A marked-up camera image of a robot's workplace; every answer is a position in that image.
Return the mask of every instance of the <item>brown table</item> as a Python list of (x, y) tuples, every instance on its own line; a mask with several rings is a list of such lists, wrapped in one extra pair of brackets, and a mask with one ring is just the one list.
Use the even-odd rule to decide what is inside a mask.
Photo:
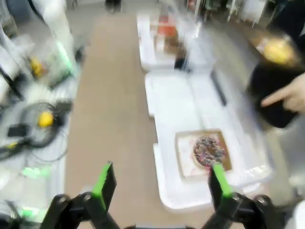
[(153, 156), (157, 140), (147, 112), (136, 18), (98, 19), (87, 54), (72, 114), (66, 193), (75, 196), (93, 185), (111, 160), (118, 185), (110, 213), (119, 226), (200, 228), (212, 209), (172, 214), (159, 198)]

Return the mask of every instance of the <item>donut box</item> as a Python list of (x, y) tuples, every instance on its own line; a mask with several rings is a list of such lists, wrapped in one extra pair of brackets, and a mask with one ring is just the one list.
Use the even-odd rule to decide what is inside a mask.
[(182, 177), (207, 176), (213, 162), (221, 163), (225, 171), (232, 169), (220, 130), (178, 132), (175, 149)]

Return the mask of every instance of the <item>chocolate donut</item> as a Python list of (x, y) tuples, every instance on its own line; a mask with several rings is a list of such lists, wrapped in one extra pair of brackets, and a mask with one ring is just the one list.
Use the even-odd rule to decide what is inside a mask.
[(199, 137), (193, 147), (193, 160), (201, 168), (209, 170), (213, 162), (222, 163), (225, 149), (218, 139), (204, 135)]

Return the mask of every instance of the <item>plastic tray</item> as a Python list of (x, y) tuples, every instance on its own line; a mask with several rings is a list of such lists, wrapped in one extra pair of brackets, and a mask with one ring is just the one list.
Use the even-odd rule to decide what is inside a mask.
[[(154, 156), (159, 194), (168, 209), (186, 211), (211, 204), (207, 177), (186, 179), (179, 173), (174, 143), (180, 131), (222, 131), (233, 167), (227, 172), (227, 180), (237, 191), (256, 193), (260, 183), (271, 177), (266, 152), (260, 149), (258, 153), (253, 147), (257, 144), (251, 140), (254, 136), (243, 130), (230, 103), (222, 106), (209, 72), (154, 71), (146, 75), (145, 89), (158, 138)], [(247, 125), (255, 128), (251, 120)]]
[[(203, 55), (198, 44), (193, 40), (193, 34), (187, 29), (187, 24), (181, 20), (176, 25), (179, 38), (184, 42), (188, 52), (189, 65), (192, 68), (205, 68), (210, 62)], [(139, 36), (139, 49), (141, 66), (146, 71), (173, 69), (175, 64), (175, 55), (157, 54), (153, 44), (153, 36), (150, 31), (151, 18), (149, 16), (138, 16), (137, 27)]]

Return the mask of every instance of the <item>human hand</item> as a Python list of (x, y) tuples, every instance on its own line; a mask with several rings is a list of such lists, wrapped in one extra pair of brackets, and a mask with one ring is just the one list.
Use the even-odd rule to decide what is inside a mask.
[(283, 107), (293, 112), (305, 114), (305, 73), (295, 78), (289, 85), (267, 96), (261, 106), (269, 106), (283, 100)]

